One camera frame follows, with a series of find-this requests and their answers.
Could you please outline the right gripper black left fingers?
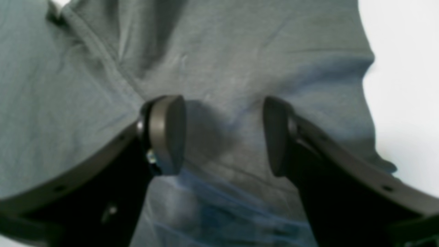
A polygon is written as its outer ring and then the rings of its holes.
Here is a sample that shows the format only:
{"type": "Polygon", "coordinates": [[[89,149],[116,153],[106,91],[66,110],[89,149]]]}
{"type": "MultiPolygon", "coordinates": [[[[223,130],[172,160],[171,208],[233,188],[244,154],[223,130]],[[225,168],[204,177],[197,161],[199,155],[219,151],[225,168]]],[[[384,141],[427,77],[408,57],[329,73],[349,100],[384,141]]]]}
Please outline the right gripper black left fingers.
{"type": "Polygon", "coordinates": [[[183,96],[146,102],[93,156],[2,199],[1,235],[34,247],[128,247],[151,181],[181,171],[186,123],[183,96]]]}

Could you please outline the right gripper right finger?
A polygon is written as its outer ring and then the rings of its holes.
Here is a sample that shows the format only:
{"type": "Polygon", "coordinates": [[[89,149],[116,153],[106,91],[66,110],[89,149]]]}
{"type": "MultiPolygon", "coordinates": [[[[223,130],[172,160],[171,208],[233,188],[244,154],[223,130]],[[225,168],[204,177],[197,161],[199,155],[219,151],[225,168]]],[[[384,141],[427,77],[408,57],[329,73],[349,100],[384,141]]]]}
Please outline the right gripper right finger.
{"type": "Polygon", "coordinates": [[[438,246],[438,198],[356,158],[279,97],[265,97],[262,121],[271,171],[298,189],[320,247],[438,246]]]}

